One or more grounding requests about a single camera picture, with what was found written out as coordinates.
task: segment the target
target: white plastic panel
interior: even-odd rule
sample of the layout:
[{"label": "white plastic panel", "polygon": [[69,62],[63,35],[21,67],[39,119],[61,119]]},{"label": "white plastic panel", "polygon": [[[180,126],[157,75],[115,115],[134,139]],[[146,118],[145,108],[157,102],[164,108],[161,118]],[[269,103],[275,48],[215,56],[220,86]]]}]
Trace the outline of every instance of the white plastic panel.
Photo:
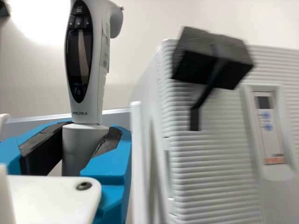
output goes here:
[{"label": "white plastic panel", "polygon": [[261,223],[239,91],[215,90],[202,108],[202,131],[189,131],[189,109],[203,86],[171,79],[175,45],[172,40],[163,42],[157,64],[176,222]]},{"label": "white plastic panel", "polygon": [[[164,200],[173,197],[173,206],[167,210],[169,223],[297,224],[299,200],[294,197],[299,186],[299,178],[294,178],[297,160],[289,163],[288,157],[299,152],[299,51],[250,47],[256,67],[243,81],[243,84],[281,86],[284,90],[284,97],[278,96],[285,101],[284,109],[289,115],[284,114],[282,122],[288,121],[291,128],[282,127],[282,131],[293,150],[292,154],[287,150],[286,157],[294,172],[278,182],[273,176],[261,176],[253,163],[254,150],[247,135],[250,128],[243,115],[239,88],[215,89],[201,108],[202,131],[189,131],[189,110],[204,86],[171,79],[171,56],[175,47],[176,41],[163,41],[142,77],[141,90],[134,94],[148,104],[143,108],[144,117],[157,126],[159,157],[169,163],[169,170],[159,169],[163,191],[166,180],[171,186],[167,189],[171,192],[162,195]],[[153,96],[156,88],[158,96]],[[157,114],[151,114],[153,108]],[[143,130],[148,131],[148,126],[143,125]],[[144,136],[147,146],[148,137],[152,136]],[[160,138],[167,139],[167,144],[162,144],[165,141]],[[168,158],[161,153],[165,151]]]}]

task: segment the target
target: black foam insert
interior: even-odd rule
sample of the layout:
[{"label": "black foam insert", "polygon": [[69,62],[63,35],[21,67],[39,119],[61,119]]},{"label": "black foam insert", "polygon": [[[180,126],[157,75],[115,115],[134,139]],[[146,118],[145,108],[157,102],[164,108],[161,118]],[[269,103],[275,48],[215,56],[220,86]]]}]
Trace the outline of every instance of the black foam insert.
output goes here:
[{"label": "black foam insert", "polygon": [[51,125],[20,145],[22,175],[47,175],[62,159],[62,126]]}]

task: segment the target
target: ribbed white panel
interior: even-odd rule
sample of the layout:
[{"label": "ribbed white panel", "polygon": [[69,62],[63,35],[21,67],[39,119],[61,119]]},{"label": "ribbed white panel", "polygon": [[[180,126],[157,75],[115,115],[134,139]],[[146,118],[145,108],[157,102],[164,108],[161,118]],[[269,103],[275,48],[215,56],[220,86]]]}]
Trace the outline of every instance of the ribbed white panel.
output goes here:
[{"label": "ribbed white panel", "polygon": [[[203,86],[171,79],[175,46],[176,41],[164,41],[157,55],[163,135],[170,141],[176,216],[171,221],[263,223],[240,92],[214,90],[201,108],[202,131],[189,131],[189,109]],[[299,51],[258,46],[250,51],[256,67],[244,82],[284,86],[294,144],[299,149]]]}]

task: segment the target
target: lab equipment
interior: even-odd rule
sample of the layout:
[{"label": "lab equipment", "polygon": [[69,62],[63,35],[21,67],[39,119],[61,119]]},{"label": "lab equipment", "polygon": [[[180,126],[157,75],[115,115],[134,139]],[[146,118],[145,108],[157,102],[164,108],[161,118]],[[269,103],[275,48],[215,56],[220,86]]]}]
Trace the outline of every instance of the lab equipment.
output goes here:
[{"label": "lab equipment", "polygon": [[76,176],[108,134],[101,125],[110,38],[121,31],[123,8],[109,0],[72,0],[65,66],[73,124],[63,126],[63,175]]},{"label": "lab equipment", "polygon": [[[112,125],[109,134],[103,138],[98,147],[95,147],[94,155],[80,171],[80,177],[44,177],[62,159],[62,126],[68,122],[70,119],[62,119],[40,125],[0,143],[0,163],[6,164],[8,180],[11,180],[14,211],[18,213],[16,214],[17,224],[32,223],[32,220],[49,224],[65,223],[66,219],[73,220],[68,217],[74,213],[76,213],[73,216],[74,223],[123,224],[127,217],[131,185],[130,131]],[[82,182],[91,182],[94,187],[101,185],[101,188],[92,192],[86,191],[87,193],[83,193],[86,197],[82,199],[82,196],[77,195],[75,191],[76,186]],[[71,202],[68,197],[78,199],[80,204]],[[61,214],[60,207],[49,208],[50,204],[54,201],[58,202],[59,198],[64,200],[63,204],[59,203],[59,205],[66,211],[65,216]],[[98,198],[100,203],[90,198]],[[32,203],[32,206],[24,206],[27,200],[35,203]],[[93,212],[90,208],[94,205],[96,207]],[[83,213],[80,212],[82,206],[85,210]],[[44,218],[37,220],[38,216],[30,216],[23,219],[30,211],[44,213]]]},{"label": "lab equipment", "polygon": [[[131,134],[116,125],[101,125],[110,38],[115,38],[121,30],[122,11],[123,7],[109,0],[71,0],[65,66],[72,119],[41,125],[0,143],[0,163],[7,165],[10,175],[13,197],[10,209],[17,213],[17,223],[124,224],[126,221]],[[36,176],[47,175],[60,160],[62,175],[80,177]],[[32,206],[24,206],[28,201]],[[35,213],[40,216],[26,217]]]},{"label": "lab equipment", "polygon": [[248,46],[255,68],[235,90],[214,88],[191,131],[207,87],[173,79],[179,42],[162,41],[132,96],[133,147],[143,146],[133,155],[135,223],[298,223],[299,52]]}]

